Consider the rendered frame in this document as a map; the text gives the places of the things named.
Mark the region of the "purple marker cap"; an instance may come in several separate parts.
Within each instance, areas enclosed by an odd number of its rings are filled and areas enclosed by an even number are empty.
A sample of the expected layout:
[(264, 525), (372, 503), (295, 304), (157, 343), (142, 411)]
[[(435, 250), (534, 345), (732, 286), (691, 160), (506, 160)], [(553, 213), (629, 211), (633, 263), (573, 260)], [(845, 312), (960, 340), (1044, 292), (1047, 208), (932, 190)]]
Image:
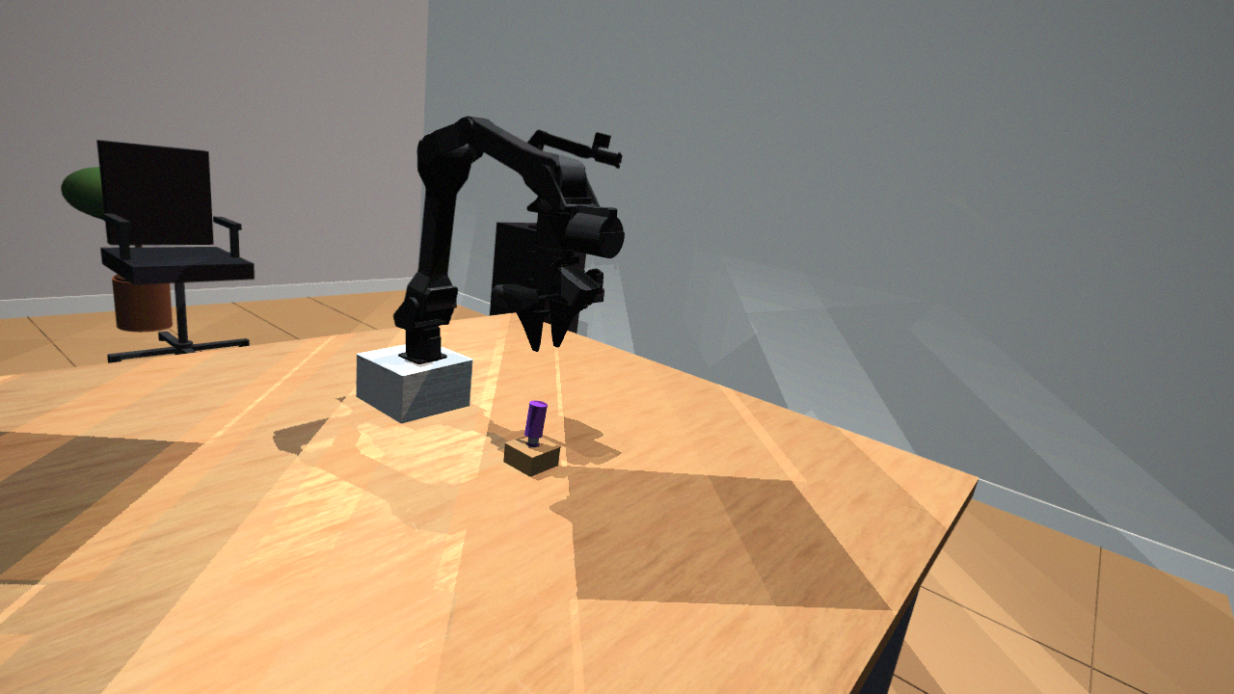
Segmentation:
[(544, 401), (529, 401), (527, 425), (524, 425), (524, 435), (531, 440), (540, 440), (544, 431), (544, 420), (548, 404)]

